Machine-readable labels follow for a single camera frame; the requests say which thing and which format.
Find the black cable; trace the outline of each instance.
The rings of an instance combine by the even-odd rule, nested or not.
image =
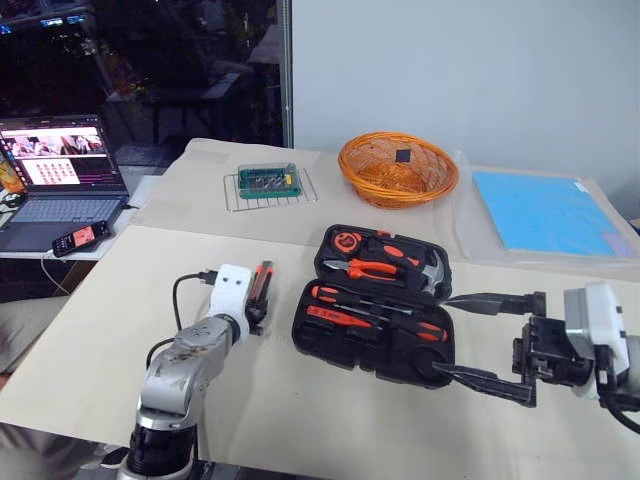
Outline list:
[[[190,273],[189,275],[183,275],[178,277],[178,279],[173,284],[173,314],[176,317],[176,326],[178,327],[178,331],[182,330],[182,322],[180,322],[180,313],[178,312],[178,285],[183,280],[188,280],[189,278],[200,278],[199,273]]]
[[[149,365],[151,365],[151,358],[153,357],[153,354],[156,352],[156,350],[161,346],[171,342],[173,342],[173,338],[167,338],[166,340],[162,340],[161,342],[158,342],[153,347],[151,347],[151,350],[149,350],[149,353],[147,353],[147,368],[149,368]]]
[[[637,424],[636,422],[631,420],[629,417],[627,417],[624,413],[622,413],[622,410],[620,410],[620,407],[618,406],[618,403],[615,401],[613,396],[604,398],[603,401],[605,406],[607,407],[607,410],[609,410],[611,415],[613,415],[613,418],[618,420],[621,424],[623,424],[632,432],[635,432],[638,435],[640,435],[640,424]]]
[[[198,424],[193,429],[193,460],[194,462],[198,460]]]

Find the orange bottle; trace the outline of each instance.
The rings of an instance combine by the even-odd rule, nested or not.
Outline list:
[[[11,164],[0,156],[0,184],[9,193],[24,191],[24,185],[20,181]]]

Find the orange tool handle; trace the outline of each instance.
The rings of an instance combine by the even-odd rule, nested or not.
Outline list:
[[[382,280],[385,282],[397,282],[398,280],[393,277],[379,277],[378,275],[372,275],[367,272],[363,272],[362,270],[358,270],[356,268],[350,268],[347,270],[347,275],[349,278],[353,278],[354,280],[358,280],[360,278],[372,278],[374,280]]]
[[[251,291],[249,292],[248,298],[257,299],[262,292],[265,281],[270,275],[273,275],[273,267],[267,267],[267,271],[264,271],[264,267],[262,265],[258,265],[256,268],[255,279],[253,281],[253,285],[251,286]]]
[[[387,252],[389,255],[391,255],[393,257],[406,259],[414,267],[417,267],[418,265],[420,265],[420,260],[418,260],[417,258],[406,257],[402,250],[400,250],[399,248],[396,248],[396,247],[394,247],[392,245],[385,245],[384,246],[384,251]]]
[[[375,272],[391,273],[393,275],[398,273],[398,269],[389,263],[366,262],[364,260],[358,260],[357,258],[354,258],[349,262],[349,267],[353,270],[373,270]]]
[[[424,330],[423,332],[417,333],[420,338],[424,338],[425,340],[429,340],[430,342],[447,341],[448,335],[446,330],[443,330],[440,327],[436,327],[435,325],[426,322],[420,322],[418,323],[418,325]]]
[[[415,322],[403,319],[396,324],[396,327],[415,334],[416,337],[423,338],[430,342],[446,342],[449,338],[447,331],[436,325],[427,322]]]
[[[336,310],[331,310],[329,308],[310,305],[307,307],[307,315],[322,318],[328,322],[335,323],[337,325],[344,325],[346,327],[371,327],[369,322],[365,322],[353,315],[347,315],[346,313],[337,312]]]
[[[311,289],[311,296],[327,303],[339,303],[357,307],[360,304],[360,297],[355,294],[342,292],[337,288],[315,286]]]

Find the person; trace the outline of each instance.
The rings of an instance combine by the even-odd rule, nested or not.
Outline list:
[[[104,153],[104,145],[102,145],[100,137],[97,135],[87,135],[86,139],[89,143],[91,153]]]
[[[76,145],[76,141],[71,135],[61,137],[62,145],[60,146],[60,155],[79,155],[80,150]]]
[[[43,142],[36,142],[36,146],[33,150],[37,157],[48,157],[55,155],[55,153],[52,152],[49,148],[49,145]]]
[[[0,304],[0,395],[31,345],[67,297]],[[77,438],[0,423],[0,478],[71,480],[100,461],[102,446]]]
[[[76,139],[76,144],[78,145],[78,151],[81,155],[86,155],[89,153],[89,142],[85,137],[78,137]]]
[[[20,149],[20,144],[18,142],[14,142],[14,144],[11,145],[11,153],[13,154],[14,157],[21,156],[22,152]]]

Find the laptop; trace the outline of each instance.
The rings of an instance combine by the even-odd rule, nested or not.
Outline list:
[[[0,231],[0,250],[46,252],[58,237],[110,224],[129,199],[97,115],[0,120],[0,151],[28,199]]]

